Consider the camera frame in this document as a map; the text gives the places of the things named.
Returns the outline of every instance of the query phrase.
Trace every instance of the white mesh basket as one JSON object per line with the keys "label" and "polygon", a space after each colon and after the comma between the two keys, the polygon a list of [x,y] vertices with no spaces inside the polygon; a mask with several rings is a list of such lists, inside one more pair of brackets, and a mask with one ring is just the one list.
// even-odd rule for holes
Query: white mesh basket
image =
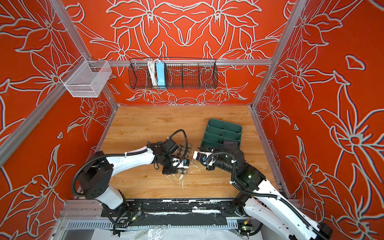
{"label": "white mesh basket", "polygon": [[99,72],[93,72],[86,61],[79,64],[76,71],[63,82],[65,88],[73,97],[97,98],[112,74],[108,61]]}

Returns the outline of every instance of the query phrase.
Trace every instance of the coiled white cord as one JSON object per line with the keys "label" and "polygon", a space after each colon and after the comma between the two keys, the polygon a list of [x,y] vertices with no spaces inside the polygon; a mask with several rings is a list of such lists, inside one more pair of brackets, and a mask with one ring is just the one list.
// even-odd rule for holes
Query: coiled white cord
{"label": "coiled white cord", "polygon": [[159,59],[148,60],[148,71],[149,71],[149,75],[151,76],[153,86],[157,86],[157,79],[155,76],[155,66],[156,66],[155,62],[157,61],[161,62]]}

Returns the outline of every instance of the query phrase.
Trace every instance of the green compartment tray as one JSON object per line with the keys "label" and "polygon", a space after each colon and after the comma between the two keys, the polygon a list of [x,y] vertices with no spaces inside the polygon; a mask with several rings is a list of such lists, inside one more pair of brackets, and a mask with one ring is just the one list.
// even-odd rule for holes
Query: green compartment tray
{"label": "green compartment tray", "polygon": [[223,149],[224,141],[237,142],[240,147],[243,127],[231,122],[214,118],[209,119],[200,147],[215,147]]}

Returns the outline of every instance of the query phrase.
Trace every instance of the wooden table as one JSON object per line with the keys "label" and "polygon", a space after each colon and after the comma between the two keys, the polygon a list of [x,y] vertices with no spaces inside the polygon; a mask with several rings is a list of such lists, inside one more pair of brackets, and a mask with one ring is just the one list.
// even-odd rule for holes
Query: wooden table
{"label": "wooden table", "polygon": [[[184,129],[192,154],[202,141],[208,120],[215,118],[243,126],[241,150],[245,160],[260,170],[276,187],[259,136],[247,106],[123,106],[119,107],[101,148],[105,154],[141,148],[147,141],[165,141],[174,131]],[[173,138],[182,142],[182,133]],[[112,177],[110,185],[127,198],[219,198],[235,197],[230,173],[216,168],[207,171],[192,160],[187,174],[163,175],[162,166],[135,167]]]}

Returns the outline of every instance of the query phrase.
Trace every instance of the red wall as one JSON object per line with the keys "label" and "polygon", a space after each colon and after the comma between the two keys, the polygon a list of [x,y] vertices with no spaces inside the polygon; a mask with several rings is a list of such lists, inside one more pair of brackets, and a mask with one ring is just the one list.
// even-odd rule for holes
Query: red wall
{"label": "red wall", "polygon": [[379,2],[309,1],[257,107],[290,194],[333,239],[384,235]]}
{"label": "red wall", "polygon": [[[79,53],[49,1],[0,3],[0,144],[59,83]],[[66,92],[0,172],[0,239],[48,239],[70,182],[95,150],[112,109]]]}
{"label": "red wall", "polygon": [[[271,58],[294,1],[63,0],[96,60],[178,56]],[[265,66],[219,68],[219,88],[133,90],[127,68],[114,68],[109,88],[121,105],[249,104]]]}

